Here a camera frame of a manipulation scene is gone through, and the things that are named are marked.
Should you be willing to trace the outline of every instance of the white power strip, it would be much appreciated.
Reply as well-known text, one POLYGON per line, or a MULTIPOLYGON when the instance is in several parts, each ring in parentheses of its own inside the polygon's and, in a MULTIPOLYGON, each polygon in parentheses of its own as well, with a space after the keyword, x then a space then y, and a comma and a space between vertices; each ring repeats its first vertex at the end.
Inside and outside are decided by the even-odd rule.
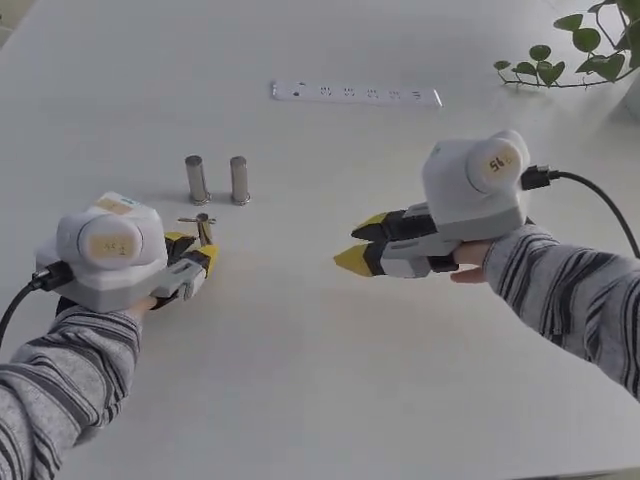
POLYGON ((434 89, 372 88, 355 85, 282 82, 273 83, 273 98, 303 102, 364 103, 385 106, 421 106, 442 108, 434 89))

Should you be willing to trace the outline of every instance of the table surface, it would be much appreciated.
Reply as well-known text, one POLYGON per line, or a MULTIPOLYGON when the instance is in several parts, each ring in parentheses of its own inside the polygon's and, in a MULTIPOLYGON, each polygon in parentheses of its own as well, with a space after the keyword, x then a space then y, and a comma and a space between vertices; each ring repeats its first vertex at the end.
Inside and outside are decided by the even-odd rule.
MULTIPOLYGON (((147 322, 125 412, 60 478, 495 480, 640 464, 636 402, 488 288, 361 279, 331 260, 360 221, 422 200, 436 141, 504 127, 640 224, 637 125, 617 106, 628 83, 516 92, 491 68, 542 39, 579 62, 550 24, 581 4, 36 4, 0 56, 0 304, 59 217, 108 190, 167 229, 206 211, 221 245, 198 298, 147 322), (274 79, 434 87, 445 108, 276 102, 274 79), (185 201, 194 153, 214 192, 205 208, 185 201), (234 155, 249 162, 243 208, 228 203, 234 155)), ((628 252, 579 186, 536 194, 532 216, 562 240, 628 252)), ((20 307, 3 359, 46 330, 55 301, 20 307)))

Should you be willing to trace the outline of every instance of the human hand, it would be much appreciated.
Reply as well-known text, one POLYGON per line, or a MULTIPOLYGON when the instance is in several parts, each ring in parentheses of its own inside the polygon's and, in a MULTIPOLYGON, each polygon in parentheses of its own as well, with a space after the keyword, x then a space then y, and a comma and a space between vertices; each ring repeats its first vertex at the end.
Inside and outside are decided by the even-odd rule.
POLYGON ((469 242, 460 245, 453 252, 456 263, 459 265, 473 265, 475 268, 452 273, 451 280, 455 283, 468 284, 486 282, 487 279, 482 271, 482 265, 490 247, 490 242, 469 242))
POLYGON ((158 303, 158 300, 156 298, 145 297, 142 300, 140 300, 138 303, 136 303, 133 307, 131 307, 129 310, 127 310, 127 313, 129 313, 131 316, 134 316, 136 318, 142 318, 145 315, 145 313, 147 313, 149 310, 151 310, 153 307, 156 306, 156 303, 158 303))

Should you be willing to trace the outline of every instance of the green leaf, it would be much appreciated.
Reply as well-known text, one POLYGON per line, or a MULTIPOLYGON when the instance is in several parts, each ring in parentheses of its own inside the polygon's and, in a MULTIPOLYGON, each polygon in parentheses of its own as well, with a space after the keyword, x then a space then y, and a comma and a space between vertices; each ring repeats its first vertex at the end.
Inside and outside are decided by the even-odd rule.
POLYGON ((638 0, 617 0, 618 8, 631 22, 640 18, 640 2, 638 0))
POLYGON ((635 70, 640 67, 640 53, 634 51, 631 53, 631 60, 629 60, 629 68, 635 70))
POLYGON ((605 80, 615 82, 624 65, 625 56, 621 53, 616 53, 608 59, 602 62, 596 62, 594 64, 593 71, 600 75, 605 80))
POLYGON ((640 22, 627 27, 616 45, 616 50, 640 50, 640 22))
POLYGON ((588 75, 594 72, 595 66, 597 63, 601 63, 606 61, 607 57, 604 55, 594 55, 591 58, 587 58, 587 60, 578 67, 576 73, 586 73, 588 75))
POLYGON ((564 72, 566 65, 564 62, 558 62, 555 65, 551 65, 549 62, 538 63, 538 75, 540 80, 544 82, 547 87, 550 87, 555 83, 560 75, 564 72))
POLYGON ((595 28, 580 28, 573 32, 573 45, 581 52, 593 52, 600 45, 601 39, 595 28))
POLYGON ((594 55, 580 65, 576 73, 589 74, 595 72, 605 80, 615 82, 624 66, 625 59, 626 57, 622 53, 616 53, 610 57, 594 55))
POLYGON ((511 62, 507 62, 506 60, 499 60, 493 64, 493 68, 496 70, 505 70, 511 66, 511 62))
POLYGON ((522 73, 523 75, 532 75, 536 76, 536 67, 531 65, 529 62, 520 62, 516 65, 516 68, 511 70, 514 73, 522 73))
POLYGON ((575 32, 580 28, 580 25, 582 25, 582 17, 583 15, 581 13, 562 17, 553 22, 553 26, 559 28, 560 30, 575 32))
POLYGON ((605 5, 613 5, 616 3, 616 0, 604 0, 604 2, 596 3, 593 5, 587 12, 589 13, 598 13, 602 7, 605 5))
POLYGON ((551 55, 551 48, 548 45, 535 45, 529 50, 529 56, 536 62, 542 62, 551 55))

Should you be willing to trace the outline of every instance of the gray striped sleeve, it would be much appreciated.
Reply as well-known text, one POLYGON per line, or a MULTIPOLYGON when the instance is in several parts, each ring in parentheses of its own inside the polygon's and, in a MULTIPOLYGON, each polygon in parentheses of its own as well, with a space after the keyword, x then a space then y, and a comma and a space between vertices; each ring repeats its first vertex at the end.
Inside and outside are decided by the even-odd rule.
POLYGON ((129 394, 141 328, 122 313, 70 308, 0 365, 0 478, 53 478, 68 450, 113 420, 129 394))
POLYGON ((484 271, 525 324, 640 400, 640 261, 526 225, 492 245, 484 271))

